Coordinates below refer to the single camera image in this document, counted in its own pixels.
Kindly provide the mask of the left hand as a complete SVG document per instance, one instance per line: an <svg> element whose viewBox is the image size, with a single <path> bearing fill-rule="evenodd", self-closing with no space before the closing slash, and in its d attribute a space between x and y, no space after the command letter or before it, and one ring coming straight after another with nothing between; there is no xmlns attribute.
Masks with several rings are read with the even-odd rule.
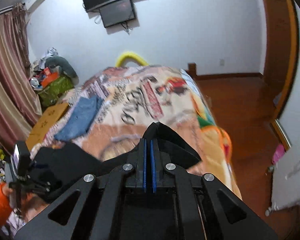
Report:
<svg viewBox="0 0 300 240"><path fill-rule="evenodd" d="M36 194L27 193L26 197L21 198L21 208L18 210L23 220L29 222L48 206L49 204Z"/></svg>

